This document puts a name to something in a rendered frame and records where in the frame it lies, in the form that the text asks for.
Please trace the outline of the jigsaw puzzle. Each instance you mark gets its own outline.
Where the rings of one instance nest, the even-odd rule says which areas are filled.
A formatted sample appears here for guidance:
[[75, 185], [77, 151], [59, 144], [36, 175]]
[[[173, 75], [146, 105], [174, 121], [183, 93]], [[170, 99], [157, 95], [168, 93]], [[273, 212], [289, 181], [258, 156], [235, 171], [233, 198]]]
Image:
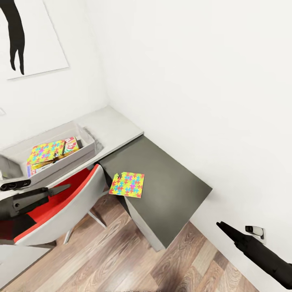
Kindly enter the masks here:
[[57, 142], [34, 146], [28, 159], [27, 166], [38, 164], [43, 161], [53, 160], [55, 153], [60, 156], [64, 147], [64, 141], [65, 140], [61, 140]]
[[118, 178], [118, 176], [118, 173], [114, 176], [110, 194], [141, 198], [144, 182], [143, 174], [123, 172], [122, 178]]

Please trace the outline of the toy box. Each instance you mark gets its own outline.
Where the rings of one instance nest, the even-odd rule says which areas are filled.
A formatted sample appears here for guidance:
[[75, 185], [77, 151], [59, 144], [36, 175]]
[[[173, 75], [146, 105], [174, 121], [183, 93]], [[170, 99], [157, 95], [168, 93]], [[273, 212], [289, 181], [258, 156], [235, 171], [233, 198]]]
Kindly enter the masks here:
[[[59, 161], [55, 161], [51, 166], [28, 177], [27, 162], [34, 146], [66, 140], [71, 137], [76, 138], [79, 144], [78, 151]], [[7, 149], [0, 150], [0, 171], [2, 180], [30, 178], [32, 181], [26, 187], [34, 190], [49, 185], [74, 168], [95, 157], [95, 155], [94, 139], [76, 121], [72, 120], [25, 139]]]

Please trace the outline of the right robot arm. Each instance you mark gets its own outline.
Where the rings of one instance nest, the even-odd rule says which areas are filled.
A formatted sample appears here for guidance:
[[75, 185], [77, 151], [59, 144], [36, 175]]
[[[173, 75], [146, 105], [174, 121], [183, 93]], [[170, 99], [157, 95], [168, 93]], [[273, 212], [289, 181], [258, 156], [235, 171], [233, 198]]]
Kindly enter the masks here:
[[284, 288], [292, 290], [292, 264], [286, 263], [267, 248], [266, 230], [258, 226], [245, 226], [245, 235], [221, 221], [216, 223], [252, 262], [276, 279]]

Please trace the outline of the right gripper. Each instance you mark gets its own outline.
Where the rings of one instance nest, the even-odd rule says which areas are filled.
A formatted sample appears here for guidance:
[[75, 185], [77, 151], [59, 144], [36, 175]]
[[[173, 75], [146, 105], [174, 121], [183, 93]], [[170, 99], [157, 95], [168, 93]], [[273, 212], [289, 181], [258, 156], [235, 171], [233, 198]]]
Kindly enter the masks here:
[[223, 221], [216, 224], [234, 241], [236, 248], [242, 251], [245, 256], [267, 274], [274, 274], [281, 259], [277, 254], [252, 235], [245, 235]]

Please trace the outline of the board game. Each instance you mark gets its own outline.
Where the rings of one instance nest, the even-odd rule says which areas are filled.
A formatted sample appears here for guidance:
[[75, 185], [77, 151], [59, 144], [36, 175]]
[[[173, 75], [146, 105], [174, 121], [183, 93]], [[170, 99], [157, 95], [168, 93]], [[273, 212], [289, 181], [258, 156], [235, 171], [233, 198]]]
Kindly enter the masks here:
[[54, 162], [49, 163], [49, 164], [47, 164], [47, 165], [44, 165], [44, 166], [42, 166], [42, 167], [40, 167], [40, 168], [37, 168], [37, 169], [34, 169], [34, 170], [32, 170], [31, 165], [27, 166], [28, 177], [30, 177], [30, 176], [32, 176], [32, 175], [34, 175], [34, 174], [40, 172], [41, 170], [43, 170], [43, 169], [45, 169], [45, 168], [51, 166], [52, 164], [54, 164]]
[[59, 161], [59, 160], [69, 156], [70, 154], [72, 154], [73, 152], [76, 152], [78, 150], [79, 150], [79, 144], [77, 143], [76, 138], [75, 137], [68, 138], [64, 141], [64, 147], [62, 150], [62, 154], [60, 156], [57, 153], [55, 153], [53, 160], [43, 161], [43, 162], [40, 162], [38, 164], [31, 165], [31, 168], [32, 168], [32, 170], [34, 170], [34, 169], [40, 168], [44, 165], [47, 165], [49, 163]]

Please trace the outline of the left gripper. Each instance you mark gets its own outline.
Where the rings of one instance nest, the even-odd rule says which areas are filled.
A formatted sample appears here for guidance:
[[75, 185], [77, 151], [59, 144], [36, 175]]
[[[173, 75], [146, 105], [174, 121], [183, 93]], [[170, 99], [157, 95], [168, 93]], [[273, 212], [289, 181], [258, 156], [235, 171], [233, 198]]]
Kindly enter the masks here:
[[0, 221], [9, 221], [29, 213], [34, 208], [49, 202], [48, 197], [53, 197], [70, 187], [70, 184], [53, 188], [45, 186], [28, 192], [17, 193], [4, 200], [0, 200]]

